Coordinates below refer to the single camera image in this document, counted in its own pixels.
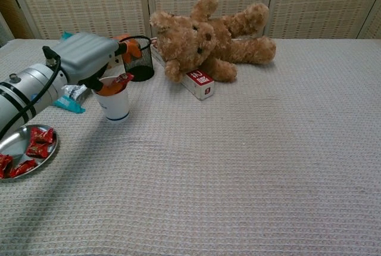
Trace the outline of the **left robot hand grey orange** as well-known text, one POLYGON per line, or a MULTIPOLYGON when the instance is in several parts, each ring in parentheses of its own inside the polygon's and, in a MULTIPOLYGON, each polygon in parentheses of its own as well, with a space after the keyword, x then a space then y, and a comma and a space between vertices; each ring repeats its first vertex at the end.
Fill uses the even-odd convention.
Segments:
POLYGON ((80 32, 55 45, 52 50, 60 56, 61 71, 68 85, 85 85, 98 95, 112 96, 127 85, 126 78, 106 85, 102 75, 118 63, 129 63, 142 57, 137 39, 106 38, 93 33, 80 32))

